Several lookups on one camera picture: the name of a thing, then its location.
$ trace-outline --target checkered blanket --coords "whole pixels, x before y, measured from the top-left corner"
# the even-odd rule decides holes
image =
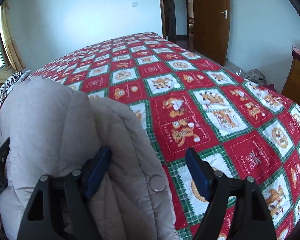
[[[188,147],[228,177],[253,176],[280,239],[300,219],[300,107],[291,100],[155,33],[87,46],[28,79],[39,75],[130,106],[167,173],[182,239],[193,237],[208,206],[186,166]],[[231,197],[220,239],[233,210]]]

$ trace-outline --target beige jacket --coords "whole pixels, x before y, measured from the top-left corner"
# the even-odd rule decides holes
[[[103,239],[179,239],[167,177],[128,106],[109,98],[89,100],[38,77],[18,84],[5,100],[0,143],[7,137],[9,184],[0,195],[0,213],[9,239],[17,238],[40,176],[80,169],[100,145],[110,147],[111,164],[89,208]]]

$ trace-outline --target silver screw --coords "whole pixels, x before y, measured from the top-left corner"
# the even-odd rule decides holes
[[[254,182],[254,177],[248,176],[247,181],[250,182],[250,183]]]
[[[73,176],[79,176],[81,174],[81,171],[80,170],[75,170],[75,171],[72,171],[72,175]]]
[[[216,175],[217,177],[222,177],[223,173],[221,171],[215,171],[214,175]]]
[[[40,178],[40,180],[41,180],[42,182],[45,182],[47,179],[48,179],[48,176],[47,176],[47,175],[43,175],[43,176],[41,176],[41,178]]]

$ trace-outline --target curtain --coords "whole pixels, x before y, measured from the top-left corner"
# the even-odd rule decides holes
[[[20,57],[17,44],[14,40],[14,37],[11,33],[11,29],[9,28],[9,24],[7,22],[8,10],[9,10],[9,6],[7,0],[5,0],[0,7],[0,33],[3,41],[4,49],[8,56],[9,67],[12,67],[16,72],[19,72],[23,70],[26,66]]]

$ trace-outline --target blue gripper pad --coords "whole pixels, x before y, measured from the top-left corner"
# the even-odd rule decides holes
[[[213,193],[211,186],[213,183],[213,169],[210,164],[202,161],[193,148],[186,150],[186,164],[198,189],[198,192],[206,201],[211,201]]]
[[[85,178],[85,192],[84,196],[87,199],[92,198],[92,196],[98,191],[100,183],[108,170],[110,164],[111,152],[108,146],[102,146],[96,157],[91,160],[88,164],[88,171],[84,170],[87,175]]]

